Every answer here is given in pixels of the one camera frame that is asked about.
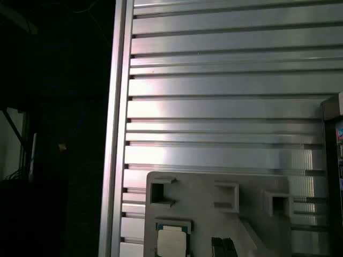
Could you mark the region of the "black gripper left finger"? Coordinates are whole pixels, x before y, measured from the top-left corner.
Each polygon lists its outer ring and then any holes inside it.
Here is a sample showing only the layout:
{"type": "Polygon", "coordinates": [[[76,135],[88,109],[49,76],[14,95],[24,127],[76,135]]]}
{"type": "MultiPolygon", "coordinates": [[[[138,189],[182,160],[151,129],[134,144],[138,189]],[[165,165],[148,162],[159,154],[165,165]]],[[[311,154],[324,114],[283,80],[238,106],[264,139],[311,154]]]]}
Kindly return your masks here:
{"type": "Polygon", "coordinates": [[[213,257],[222,257],[223,256],[223,243],[221,238],[212,237],[212,256],[213,257]]]}

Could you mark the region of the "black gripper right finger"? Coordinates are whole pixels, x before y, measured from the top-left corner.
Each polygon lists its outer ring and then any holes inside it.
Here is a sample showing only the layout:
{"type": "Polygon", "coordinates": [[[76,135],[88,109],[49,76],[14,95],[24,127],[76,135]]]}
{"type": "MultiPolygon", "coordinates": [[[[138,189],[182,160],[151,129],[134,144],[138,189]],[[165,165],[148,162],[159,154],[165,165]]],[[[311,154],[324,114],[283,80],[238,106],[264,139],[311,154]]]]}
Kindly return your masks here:
{"type": "Polygon", "coordinates": [[[225,257],[236,257],[236,249],[233,241],[230,238],[223,239],[223,248],[225,257]]]}

